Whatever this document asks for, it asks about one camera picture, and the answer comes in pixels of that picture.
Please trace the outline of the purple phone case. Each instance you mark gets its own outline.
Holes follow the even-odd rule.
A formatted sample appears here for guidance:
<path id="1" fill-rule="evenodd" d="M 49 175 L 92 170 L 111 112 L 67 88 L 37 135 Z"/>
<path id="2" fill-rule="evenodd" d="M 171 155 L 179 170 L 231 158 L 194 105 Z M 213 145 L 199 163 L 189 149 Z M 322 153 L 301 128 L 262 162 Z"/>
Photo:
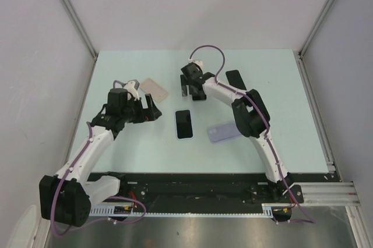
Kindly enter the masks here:
<path id="1" fill-rule="evenodd" d="M 210 127 L 207 130 L 207 135 L 210 142 L 213 144 L 232 140 L 242 136 L 240 131 L 237 129 L 235 122 L 227 122 L 214 127 Z"/>

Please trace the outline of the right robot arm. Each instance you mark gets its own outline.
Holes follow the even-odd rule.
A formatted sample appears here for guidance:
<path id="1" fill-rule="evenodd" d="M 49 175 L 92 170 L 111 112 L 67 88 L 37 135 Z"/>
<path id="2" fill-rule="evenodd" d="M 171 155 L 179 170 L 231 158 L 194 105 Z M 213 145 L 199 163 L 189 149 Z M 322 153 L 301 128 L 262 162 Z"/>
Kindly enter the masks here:
<path id="1" fill-rule="evenodd" d="M 191 95 L 194 101 L 213 97 L 232 109 L 238 131 L 252 141 L 265 166 L 266 178 L 272 183 L 270 198 L 284 201 L 290 195 L 294 179 L 277 154 L 270 133 L 270 115 L 261 95 L 255 89 L 247 90 L 238 70 L 226 72 L 225 84 L 214 74 L 203 72 L 202 65 L 202 61 L 190 61 L 181 69 L 182 94 Z"/>

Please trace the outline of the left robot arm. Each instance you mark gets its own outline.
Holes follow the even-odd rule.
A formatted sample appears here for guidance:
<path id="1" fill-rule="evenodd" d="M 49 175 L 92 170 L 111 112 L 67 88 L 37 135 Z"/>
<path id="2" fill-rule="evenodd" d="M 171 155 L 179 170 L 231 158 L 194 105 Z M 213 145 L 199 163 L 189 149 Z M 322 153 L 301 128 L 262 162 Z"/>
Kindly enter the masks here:
<path id="1" fill-rule="evenodd" d="M 125 200 L 129 187 L 120 178 L 104 175 L 89 183 L 88 178 L 106 149 L 128 123 L 151 122 L 161 117 L 150 94 L 147 107 L 135 89 L 112 88 L 107 102 L 87 123 L 88 135 L 77 153 L 56 172 L 45 175 L 39 183 L 42 218 L 51 222 L 81 227 L 90 210 L 106 199 Z"/>

